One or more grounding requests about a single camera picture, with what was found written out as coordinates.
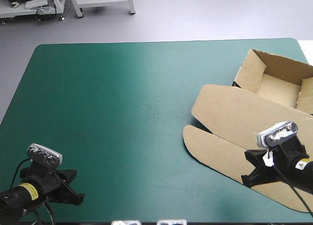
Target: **cardboard box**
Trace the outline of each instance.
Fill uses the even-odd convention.
[[[313,114],[313,67],[308,64],[250,50],[233,84],[279,104]]]
[[[200,162],[242,183],[253,167],[244,152],[258,149],[255,134],[275,123],[293,121],[298,137],[313,157],[313,67],[279,55],[250,50],[234,86],[203,86],[193,116],[212,134],[186,126],[183,137],[189,152]],[[252,189],[295,210],[307,212],[282,182]],[[313,206],[313,195],[298,190]]]

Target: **table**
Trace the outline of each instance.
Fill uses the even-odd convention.
[[[41,45],[0,125],[0,190],[35,142],[78,171],[57,221],[306,222],[197,162],[182,129],[204,84],[231,85],[250,48],[306,62],[296,40]]]

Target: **box lid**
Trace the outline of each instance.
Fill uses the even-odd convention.
[[[244,149],[258,149],[255,134],[282,121],[293,121],[307,152],[313,156],[313,116],[238,87],[205,85],[193,116],[213,134]]]

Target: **metal frame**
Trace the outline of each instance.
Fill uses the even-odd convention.
[[[62,14],[66,0],[54,0],[53,2],[56,6],[56,14]],[[37,13],[37,11],[26,9],[25,4],[25,2],[22,2],[17,8],[12,8],[8,1],[0,2],[0,19],[24,15],[35,15]],[[38,14],[46,15],[49,13],[38,12]],[[55,9],[52,9],[50,14],[55,14]]]
[[[129,4],[131,14],[135,14],[134,0],[72,0],[77,17],[83,17],[83,8]]]

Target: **white tag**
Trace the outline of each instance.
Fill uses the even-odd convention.
[[[265,153],[265,155],[263,156],[263,161],[264,161],[266,166],[272,167],[274,165],[274,162],[273,162],[273,151],[270,151],[270,152],[267,151]]]
[[[308,159],[308,158],[301,159],[301,160],[299,160],[299,162],[295,165],[295,168],[296,168],[296,169],[299,169],[299,170],[303,170],[304,167],[305,167],[310,161],[311,161],[311,160]]]

